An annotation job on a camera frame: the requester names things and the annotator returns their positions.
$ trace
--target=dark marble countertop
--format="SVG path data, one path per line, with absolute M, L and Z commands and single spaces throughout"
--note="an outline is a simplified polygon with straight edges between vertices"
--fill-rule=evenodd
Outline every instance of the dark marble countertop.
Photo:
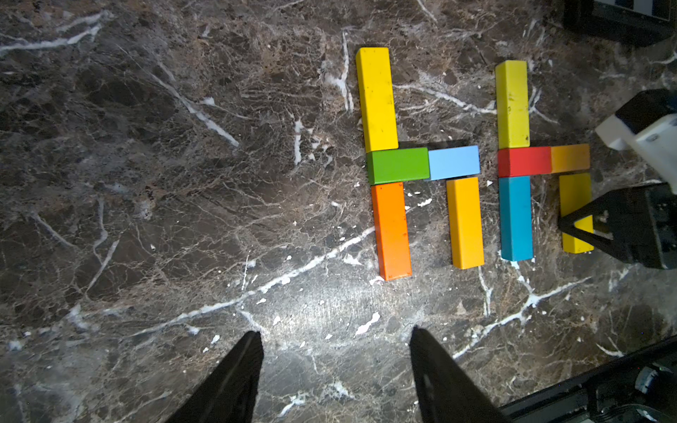
M 676 84 L 674 40 L 574 35 L 545 0 L 128 0 L 0 7 L 0 420 L 163 421 L 246 330 L 256 422 L 419 421 L 430 330 L 496 404 L 675 333 L 674 274 L 500 258 L 494 67 L 531 144 L 588 142 L 593 196 L 657 178 L 594 127 Z M 414 276 L 378 278 L 355 52 L 391 52 L 403 146 L 478 145 L 486 265 L 451 265 L 443 181 L 405 183 Z

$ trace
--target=light blue block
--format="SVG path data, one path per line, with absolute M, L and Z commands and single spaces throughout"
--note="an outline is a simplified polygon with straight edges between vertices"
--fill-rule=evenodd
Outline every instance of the light blue block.
M 529 177 L 499 178 L 498 201 L 501 218 L 501 257 L 510 261 L 532 259 Z
M 428 150 L 430 179 L 458 178 L 479 173 L 479 148 L 477 146 Z

